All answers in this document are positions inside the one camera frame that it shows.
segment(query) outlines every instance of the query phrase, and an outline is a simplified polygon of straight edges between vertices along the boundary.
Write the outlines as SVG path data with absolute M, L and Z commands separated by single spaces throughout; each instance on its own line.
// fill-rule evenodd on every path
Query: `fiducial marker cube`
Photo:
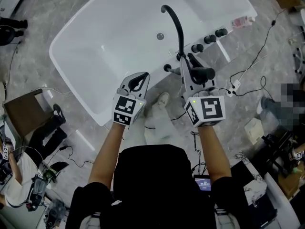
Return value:
M 112 121 L 130 126 L 138 118 L 146 100 L 135 99 L 132 95 L 115 94 L 112 105 Z
M 224 96 L 190 97 L 184 109 L 194 127 L 215 125 L 225 119 Z

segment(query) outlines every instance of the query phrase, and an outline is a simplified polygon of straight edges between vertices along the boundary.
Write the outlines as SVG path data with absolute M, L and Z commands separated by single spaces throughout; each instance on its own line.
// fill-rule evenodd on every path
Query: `black knob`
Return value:
M 216 42 L 216 41 L 217 41 L 217 38 L 214 35 L 210 35 L 210 36 L 207 36 L 204 38 L 204 42 L 206 44 L 211 44 L 212 42 Z
M 193 52 L 203 52 L 203 45 L 202 44 L 193 45 L 192 51 Z
M 220 30 L 217 30 L 215 32 L 215 35 L 217 37 L 222 37 L 222 36 L 226 36 L 228 34 L 228 30 L 227 29 L 220 29 Z

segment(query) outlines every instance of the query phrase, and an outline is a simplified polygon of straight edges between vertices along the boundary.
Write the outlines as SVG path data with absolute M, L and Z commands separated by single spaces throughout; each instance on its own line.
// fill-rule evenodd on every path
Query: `leg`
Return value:
M 29 142 L 29 146 L 33 148 L 41 148 L 43 140 L 55 131 L 62 124 L 60 118 L 54 115 L 47 123 L 37 128 Z
M 261 99 L 262 108 L 271 112 L 278 119 L 281 126 L 288 131 L 293 130 L 294 126 L 294 109 L 293 107 L 281 107 L 280 102 L 275 102 L 270 98 Z
M 0 25 L 8 25 L 16 29 L 21 29 L 21 28 L 27 28 L 28 27 L 28 21 L 16 21 L 16 20 L 11 20 L 7 18 L 1 18 L 0 19 Z
M 23 36 L 23 35 L 24 35 L 23 31 L 16 31 L 16 33 L 15 33 L 15 37 L 20 37 L 20 36 Z
M 45 153 L 43 152 L 43 140 L 60 125 L 61 120 L 55 115 L 46 124 L 34 131 L 29 142 L 29 147 L 31 148 L 27 148 L 25 152 L 31 157 L 37 167 L 39 167 L 40 163 L 46 158 Z
M 125 150 L 129 147 L 147 145 L 144 133 L 145 117 L 143 113 L 141 113 L 136 121 L 129 127 L 122 144 L 122 149 Z
M 158 102 L 152 106 L 152 116 L 156 128 L 157 144 L 171 144 L 176 147 L 183 146 L 183 139 L 177 129 L 173 126 L 171 119 L 165 109 L 169 100 L 169 94 L 160 95 Z
M 62 129 L 57 128 L 50 140 L 47 142 L 46 146 L 41 148 L 42 158 L 45 159 L 51 155 L 57 149 L 59 144 L 61 144 L 66 138 L 67 134 Z

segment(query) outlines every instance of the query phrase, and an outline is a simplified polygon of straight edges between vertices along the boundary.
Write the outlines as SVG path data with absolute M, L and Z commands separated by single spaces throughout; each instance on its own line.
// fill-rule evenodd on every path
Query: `electrical cable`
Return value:
M 198 175 L 200 175 L 200 173 L 201 173 L 201 151 L 200 150 L 198 150 L 197 149 L 197 144 L 196 144 L 196 136 L 197 135 L 199 135 L 199 133 L 198 132 L 193 132 L 193 131 L 191 131 L 191 134 L 194 136 L 194 148 L 195 148 L 195 151 L 198 153 L 198 155 L 199 155 L 199 162 L 198 162 Z
M 266 39 L 265 39 L 265 41 L 264 41 L 264 44 L 263 44 L 263 46 L 261 47 L 260 51 L 257 53 L 255 59 L 252 61 L 251 65 L 250 65 L 247 69 L 245 69 L 245 70 L 243 70 L 243 71 L 239 71 L 239 72 L 237 72 L 237 73 L 235 73 L 235 74 L 233 74 L 233 75 L 230 76 L 230 83 L 231 83 L 231 85 L 232 85 L 233 88 L 235 88 L 235 86 L 234 86 L 233 83 L 232 83 L 232 77 L 234 77 L 234 76 L 236 76 L 236 75 L 238 75 L 238 74 L 240 74 L 240 73 L 243 73 L 242 76 L 239 78 L 239 81 L 241 81 L 242 77 L 246 74 L 246 72 L 247 72 L 251 67 L 253 67 L 253 66 L 255 65 L 255 61 L 258 59 L 258 56 L 259 56 L 260 53 L 262 52 L 263 48 L 266 46 L 266 43 L 267 43 L 267 40 L 268 40 L 268 37 L 269 37 L 270 30 L 275 26 L 276 20 L 277 20 L 278 16 L 279 16 L 281 13 L 283 13 L 284 11 L 286 11 L 286 9 L 283 10 L 283 11 L 281 11 L 281 12 L 279 12 L 279 13 L 277 14 L 276 18 L 272 21 L 271 26 L 269 27 L 269 30 L 268 30 L 268 32 L 267 32 L 267 36 L 266 36 Z M 265 78 L 265 85 L 264 85 L 264 86 L 262 85 L 262 78 Z M 256 91 L 260 91 L 260 90 L 262 90 L 262 89 L 265 89 L 264 87 L 266 86 L 266 77 L 263 76 L 262 78 L 261 78 L 261 86 L 262 86 L 261 89 L 249 91 L 249 92 L 246 92 L 246 93 L 243 94 L 243 95 L 237 95 L 237 94 L 235 93 L 235 91 L 232 91 L 232 93 L 235 94 L 236 96 L 245 96 L 245 95 L 248 94 L 248 93 L 252 93 L 252 92 L 256 92 Z
M 243 97 L 243 96 L 245 96 L 245 95 L 247 95 L 247 94 L 249 94 L 249 93 L 257 92 L 257 91 L 260 91 L 260 90 L 264 89 L 264 90 L 269 94 L 270 98 L 274 101 L 274 99 L 273 99 L 273 97 L 271 96 L 271 94 L 269 93 L 269 91 L 265 88 L 266 84 L 267 84 L 267 79 L 266 79 L 266 77 L 263 75 L 262 78 L 261 78 L 261 88 L 260 88 L 260 89 L 248 91 L 248 92 L 246 92 L 246 93 L 244 93 L 244 94 L 242 94 L 242 95 L 238 95 L 235 91 L 232 91 L 232 93 L 233 93 L 235 96 L 237 96 L 237 97 Z M 228 91 L 229 94 L 231 94 L 231 91 L 229 91 L 229 90 L 226 89 L 226 88 L 220 88 L 220 90 L 226 90 L 226 91 Z
M 54 88 L 52 88 L 52 87 L 39 87 L 39 88 L 37 88 L 37 89 L 35 89 L 35 90 L 31 90 L 31 92 L 36 91 L 36 90 L 38 90 L 38 89 L 54 90 L 54 91 L 56 91 L 57 93 L 62 94 L 62 95 L 69 94 L 69 93 L 72 92 L 72 91 L 69 91 L 69 92 L 66 92 L 66 93 L 62 93 L 58 88 L 57 88 L 58 90 L 56 90 L 56 89 L 54 89 Z
M 69 155 L 68 160 L 73 161 L 79 168 L 84 167 L 84 165 L 85 165 L 86 163 L 91 163 L 91 164 L 93 164 L 93 162 L 91 162 L 91 161 L 85 161 L 85 162 L 83 163 L 82 166 L 79 166 L 79 165 L 76 163 L 76 161 L 75 161 L 74 159 L 71 158 L 71 156 L 72 156 L 73 153 L 74 153 L 73 147 L 72 147 L 72 146 L 63 146 L 63 147 L 60 147 L 60 148 L 56 151 L 56 153 L 52 156 L 52 158 L 51 158 L 51 159 L 49 160 L 49 162 L 47 163 L 47 166 L 48 166 L 48 164 L 51 162 L 51 160 L 54 158 L 54 156 L 55 156 L 59 151 L 65 150 L 65 149 L 68 148 L 68 147 L 70 147 L 70 148 L 72 149 L 72 153 Z
M 180 115 L 178 118 L 175 118 L 175 119 L 171 119 L 171 121 L 174 121 L 174 120 L 179 120 L 182 116 L 184 116 L 186 114 L 186 112 L 184 112 L 182 115 Z M 150 130 L 155 130 L 156 128 L 150 128 L 150 127 L 145 127 L 146 129 L 150 129 Z
M 201 162 L 200 165 L 204 165 L 203 172 L 202 172 L 202 175 L 203 175 L 204 172 L 206 171 L 206 163 L 205 163 L 205 162 Z M 191 169 L 191 171 L 194 172 L 197 166 L 199 166 L 199 164 L 195 165 L 195 166 Z
M 205 173 L 205 171 L 207 170 L 207 167 L 206 167 L 206 163 L 204 164 L 204 168 L 203 168 L 203 172 L 201 175 L 203 175 Z
M 13 63 L 13 59 L 14 59 L 15 54 L 18 54 L 18 52 L 19 52 L 18 45 L 19 45 L 20 43 L 21 43 L 21 41 L 19 41 L 18 43 L 16 43 L 17 46 L 16 46 L 16 48 L 15 48 L 15 50 L 14 50 L 14 52 L 13 52 L 13 55 L 12 55 L 12 57 L 11 57 L 10 68 L 9 68 L 9 77 L 8 77 L 8 82 L 7 82 L 6 85 L 5 85 L 5 89 L 8 88 L 8 85 L 9 85 L 9 83 L 10 83 L 11 64 Z
M 74 149 L 73 149 L 73 147 L 72 146 L 67 146 L 67 147 L 70 147 L 71 149 L 72 149 L 72 154 L 70 154 L 69 155 L 69 157 L 68 157 L 68 160 L 72 160 L 79 168 L 82 168 L 86 163 L 91 163 L 91 164 L 94 164 L 93 162 L 91 162 L 91 161 L 85 161 L 84 163 L 83 163 L 83 165 L 82 166 L 79 166 L 76 162 L 75 162 L 75 160 L 74 159 L 71 159 L 70 157 L 73 155 L 73 153 L 74 153 Z
M 37 152 L 37 153 L 40 155 L 40 157 L 41 157 L 41 161 L 43 161 L 43 157 L 42 157 L 41 153 L 40 153 L 36 148 L 29 147 L 29 146 L 21 146 L 21 147 L 15 149 L 15 150 L 9 152 L 8 154 L 13 153 L 13 152 L 15 152 L 15 151 L 17 151 L 17 150 L 19 150 L 19 149 L 21 149 L 21 148 L 23 148 L 23 147 L 31 148 L 31 149 L 36 150 L 36 152 Z M 42 181 L 42 178 L 43 178 L 44 169 L 45 169 L 45 165 L 43 165 L 43 169 L 42 169 L 42 173 L 41 173 L 41 177 L 40 177 L 40 183 L 39 183 L 39 186 L 38 186 L 38 191 L 39 191 L 39 189 L 40 189 L 40 185 L 41 185 L 41 181 Z

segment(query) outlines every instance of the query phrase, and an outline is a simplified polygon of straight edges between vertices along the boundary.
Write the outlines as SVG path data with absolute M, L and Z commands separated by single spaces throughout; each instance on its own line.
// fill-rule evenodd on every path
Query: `white cable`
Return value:
M 62 94 L 62 95 L 72 93 L 72 91 L 69 91 L 69 92 L 66 92 L 66 93 L 62 93 L 58 88 L 57 88 L 57 89 L 58 89 L 58 91 L 57 91 L 57 90 L 55 90 L 55 89 L 52 88 L 52 87 L 39 87 L 39 88 L 37 88 L 37 89 L 35 89 L 35 90 L 31 90 L 31 92 L 36 91 L 36 90 L 39 90 L 39 89 L 54 90 L 54 91 L 56 91 L 57 93 Z
M 31 149 L 36 150 L 36 152 L 40 155 L 41 159 L 43 160 L 41 153 L 40 153 L 37 149 L 35 149 L 35 148 L 33 148 L 33 147 L 29 147 L 29 146 L 21 146 L 21 147 L 15 149 L 15 150 L 13 150 L 13 151 L 10 151 L 9 154 L 10 154 L 10 153 L 13 153 L 13 152 L 15 152 L 15 151 L 17 151 L 18 149 L 21 149 L 21 148 L 23 148 L 23 147 L 28 147 L 28 148 L 31 148 Z

